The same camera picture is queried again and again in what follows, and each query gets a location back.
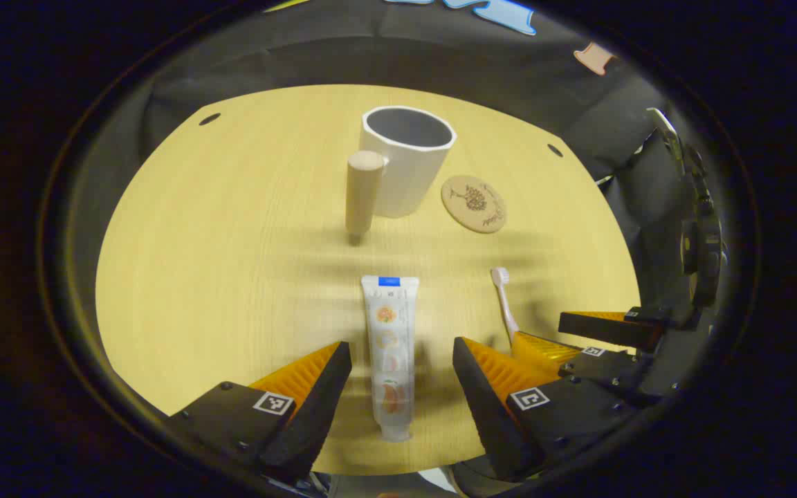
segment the table hole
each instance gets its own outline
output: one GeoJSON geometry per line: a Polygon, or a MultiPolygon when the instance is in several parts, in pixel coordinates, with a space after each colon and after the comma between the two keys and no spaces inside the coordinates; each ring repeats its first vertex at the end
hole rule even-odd
{"type": "Polygon", "coordinates": [[[213,114],[211,114],[211,116],[208,116],[207,118],[203,119],[199,123],[199,126],[205,126],[206,124],[212,122],[213,120],[216,120],[218,117],[221,117],[220,113],[213,113],[213,114]]]}

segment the cork coaster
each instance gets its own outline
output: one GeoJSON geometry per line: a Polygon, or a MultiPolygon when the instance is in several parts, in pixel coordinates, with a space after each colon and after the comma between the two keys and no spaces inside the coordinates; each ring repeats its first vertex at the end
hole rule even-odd
{"type": "Polygon", "coordinates": [[[442,185],[442,202],[457,223],[478,233],[506,224],[506,202],[490,184],[474,176],[453,176],[442,185]]]}

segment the mug handle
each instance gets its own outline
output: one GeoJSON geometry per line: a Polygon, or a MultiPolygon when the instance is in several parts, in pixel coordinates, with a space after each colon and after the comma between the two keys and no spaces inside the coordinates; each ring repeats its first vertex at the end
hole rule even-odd
{"type": "Polygon", "coordinates": [[[346,161],[346,231],[355,237],[371,228],[374,203],[389,158],[372,151],[358,151],[346,161]]]}

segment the round table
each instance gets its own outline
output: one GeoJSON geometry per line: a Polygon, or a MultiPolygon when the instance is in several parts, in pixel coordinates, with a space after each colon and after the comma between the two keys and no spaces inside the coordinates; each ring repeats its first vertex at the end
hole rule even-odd
{"type": "Polygon", "coordinates": [[[97,312],[115,371],[168,415],[216,382],[249,385],[344,340],[352,372],[313,469],[416,472],[484,453],[452,368],[453,338],[509,352],[490,268],[509,269],[523,331],[558,333],[559,312],[639,305],[632,260],[607,202],[564,142],[481,105],[420,91],[317,85],[199,109],[149,156],[105,235],[97,312]],[[431,111],[457,141],[421,207],[374,217],[360,245],[344,228],[346,158],[379,105],[431,111]],[[219,113],[213,120],[205,118],[219,113]],[[493,185],[507,223],[464,229],[440,187],[493,185]],[[418,277],[416,407],[410,441],[380,438],[370,400],[361,275],[418,277]]]}

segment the white mug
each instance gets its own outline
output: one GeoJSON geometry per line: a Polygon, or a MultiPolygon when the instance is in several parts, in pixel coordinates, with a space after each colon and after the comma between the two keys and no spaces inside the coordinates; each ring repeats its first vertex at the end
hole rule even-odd
{"type": "Polygon", "coordinates": [[[365,113],[359,148],[383,156],[374,214],[399,218],[417,211],[456,139],[445,120],[414,107],[385,105],[365,113]]]}

